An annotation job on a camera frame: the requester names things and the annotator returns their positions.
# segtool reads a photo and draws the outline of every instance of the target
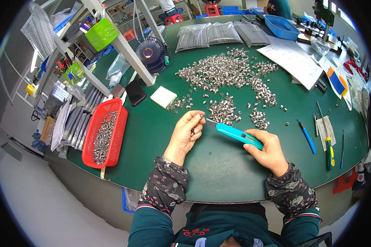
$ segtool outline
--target hand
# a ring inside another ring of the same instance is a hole
[[[256,129],[245,130],[244,132],[255,136],[264,144],[262,151],[250,144],[244,144],[244,149],[246,149],[258,163],[271,170],[273,175],[276,177],[283,176],[287,172],[288,163],[284,158],[278,136]]]
[[[186,154],[194,146],[195,141],[202,135],[202,124],[206,123],[203,111],[189,111],[180,118],[174,127],[172,137],[164,156],[176,165],[183,166]],[[194,135],[191,136],[191,130],[194,128]]]

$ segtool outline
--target smartphone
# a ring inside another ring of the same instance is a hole
[[[140,86],[138,79],[131,81],[126,87],[125,90],[128,94],[131,106],[137,106],[146,98],[146,93],[143,88]]]

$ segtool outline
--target desk fan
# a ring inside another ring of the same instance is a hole
[[[163,71],[166,66],[164,56],[166,46],[155,37],[143,37],[133,46],[133,50],[150,74]]]

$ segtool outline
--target orange and blue box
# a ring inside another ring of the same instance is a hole
[[[348,85],[345,79],[338,74],[337,70],[333,67],[330,67],[327,72],[327,76],[338,94],[342,97],[345,96],[345,94],[349,91]]]

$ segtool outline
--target red plastic basket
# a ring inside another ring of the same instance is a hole
[[[100,129],[102,126],[103,119],[106,117],[107,113],[112,111],[118,111],[118,114],[114,124],[109,151],[107,153],[105,162],[102,165],[98,165],[93,161],[93,143],[95,141],[98,129]],[[90,119],[87,134],[85,135],[82,154],[82,159],[85,165],[93,168],[103,168],[105,166],[115,166],[118,163],[127,118],[128,111],[122,106],[122,101],[120,98],[108,100],[96,107]]]

